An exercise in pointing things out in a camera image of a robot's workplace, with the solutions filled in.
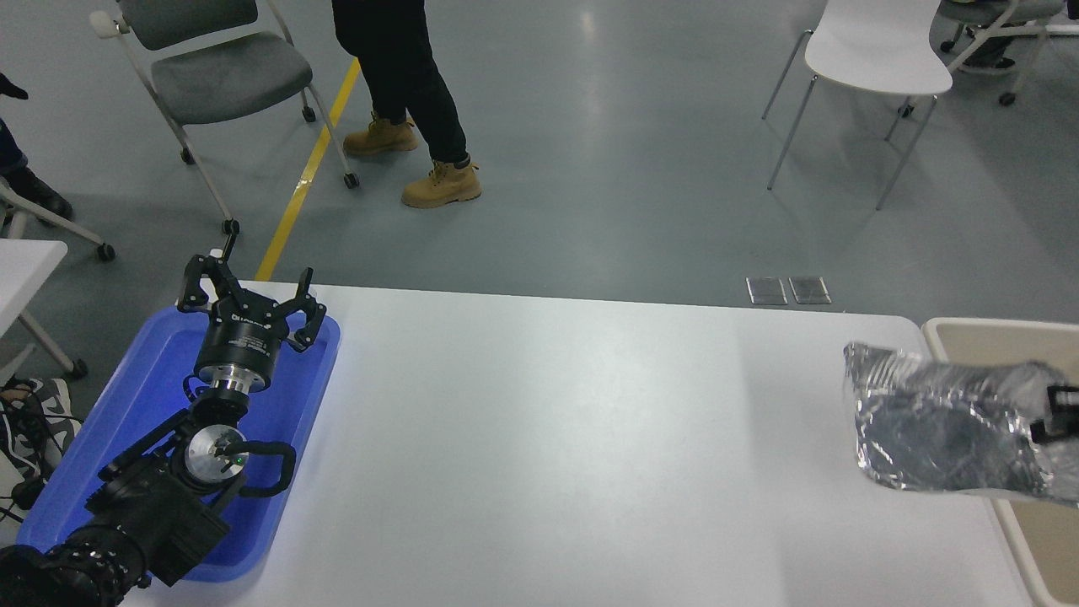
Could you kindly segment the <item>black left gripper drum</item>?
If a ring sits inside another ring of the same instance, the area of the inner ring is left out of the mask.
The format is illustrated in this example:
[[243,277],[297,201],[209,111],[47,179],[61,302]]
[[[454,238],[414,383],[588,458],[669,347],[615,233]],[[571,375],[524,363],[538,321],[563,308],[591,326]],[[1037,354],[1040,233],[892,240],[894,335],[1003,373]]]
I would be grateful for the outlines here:
[[252,376],[254,387],[270,387],[287,322],[275,315],[277,302],[267,296],[220,298],[211,304],[208,330],[201,344],[194,373],[211,383],[220,368],[240,368]]

